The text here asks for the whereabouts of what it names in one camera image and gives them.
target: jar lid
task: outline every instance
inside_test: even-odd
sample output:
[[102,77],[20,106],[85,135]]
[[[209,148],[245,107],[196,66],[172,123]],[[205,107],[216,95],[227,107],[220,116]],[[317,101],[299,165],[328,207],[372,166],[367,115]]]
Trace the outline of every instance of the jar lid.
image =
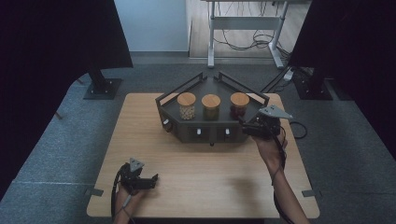
[[249,102],[249,98],[248,96],[243,93],[243,92],[236,92],[233,95],[231,95],[231,102],[235,105],[235,106],[246,106]]
[[220,98],[215,94],[208,94],[202,98],[202,104],[206,108],[215,108],[220,104]]
[[183,92],[177,97],[180,105],[193,105],[195,103],[195,95],[190,92]]

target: white wall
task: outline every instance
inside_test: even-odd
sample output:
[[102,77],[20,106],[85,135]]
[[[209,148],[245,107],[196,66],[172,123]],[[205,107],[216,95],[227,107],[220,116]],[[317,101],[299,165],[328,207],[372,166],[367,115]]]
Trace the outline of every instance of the white wall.
[[129,51],[188,51],[186,0],[115,3]]

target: gray carpet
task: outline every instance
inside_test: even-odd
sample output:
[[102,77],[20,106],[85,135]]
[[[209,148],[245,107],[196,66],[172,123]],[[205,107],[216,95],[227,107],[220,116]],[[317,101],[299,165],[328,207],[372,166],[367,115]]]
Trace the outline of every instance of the gray carpet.
[[[111,223],[87,216],[86,191],[99,174],[125,95],[170,91],[200,72],[213,77],[219,70],[256,91],[279,72],[272,64],[216,64],[215,69],[203,63],[135,64],[104,71],[105,77],[123,79],[111,101],[83,100],[91,82],[84,75],[84,83],[74,83],[58,109],[63,119],[50,122],[9,187],[0,222]],[[278,94],[308,130],[297,144],[317,193],[320,216],[312,223],[396,223],[395,160],[355,103],[336,95],[333,101],[301,101],[293,84]],[[304,134],[298,125],[292,129],[296,136]]]

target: glass jar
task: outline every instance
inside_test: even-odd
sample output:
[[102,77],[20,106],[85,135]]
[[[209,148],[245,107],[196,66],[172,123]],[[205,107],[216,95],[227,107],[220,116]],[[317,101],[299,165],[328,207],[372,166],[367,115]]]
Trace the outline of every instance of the glass jar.
[[203,117],[206,120],[219,119],[220,98],[215,94],[208,94],[202,98],[204,106]]
[[195,117],[195,95],[190,92],[183,92],[177,97],[180,117],[182,119],[193,119]]
[[231,95],[230,115],[233,119],[244,117],[247,112],[249,98],[245,93],[236,92]]

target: black curtain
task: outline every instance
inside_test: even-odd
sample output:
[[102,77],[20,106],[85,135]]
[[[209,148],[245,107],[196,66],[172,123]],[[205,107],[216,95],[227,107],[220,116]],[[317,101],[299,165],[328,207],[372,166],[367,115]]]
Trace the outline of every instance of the black curtain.
[[3,197],[70,85],[92,66],[133,65],[112,0],[0,4]]
[[315,81],[334,77],[393,158],[395,11],[394,1],[313,0],[289,63],[314,67]]

